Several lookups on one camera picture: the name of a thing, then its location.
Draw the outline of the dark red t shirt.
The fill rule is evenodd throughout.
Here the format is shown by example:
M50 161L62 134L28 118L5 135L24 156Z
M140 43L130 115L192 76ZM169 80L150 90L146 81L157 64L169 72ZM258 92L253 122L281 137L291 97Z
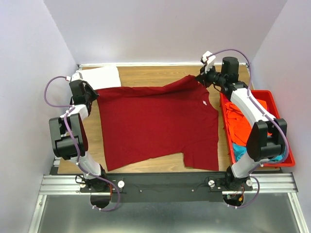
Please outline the dark red t shirt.
M175 153L183 154L186 167L219 169L219 114L194 76L158 87L104 88L98 94L108 170Z

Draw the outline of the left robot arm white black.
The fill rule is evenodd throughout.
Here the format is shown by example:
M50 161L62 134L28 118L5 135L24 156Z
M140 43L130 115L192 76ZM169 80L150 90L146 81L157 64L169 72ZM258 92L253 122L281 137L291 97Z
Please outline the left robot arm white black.
M79 185L95 192L104 192L109 184L103 167L88 151L83 120L89 117L99 94L88 82L77 79L69 83L71 100L66 112L49 120L52 149L58 158L70 161L82 172Z

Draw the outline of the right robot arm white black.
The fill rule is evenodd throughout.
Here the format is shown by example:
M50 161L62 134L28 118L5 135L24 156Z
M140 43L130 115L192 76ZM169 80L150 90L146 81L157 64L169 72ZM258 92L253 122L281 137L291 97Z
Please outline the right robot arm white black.
M252 128L246 142L246 153L227 168L223 179L226 189L236 190L247 182L257 167L275 163L278 156L283 161L287 159L290 152L286 138L287 122L269 113L255 99L249 86L239 81L240 64L237 58L223 58L220 72L214 66L215 59L216 56L210 52L202 56L203 67L196 80L204 87L219 87L220 92L238 107Z

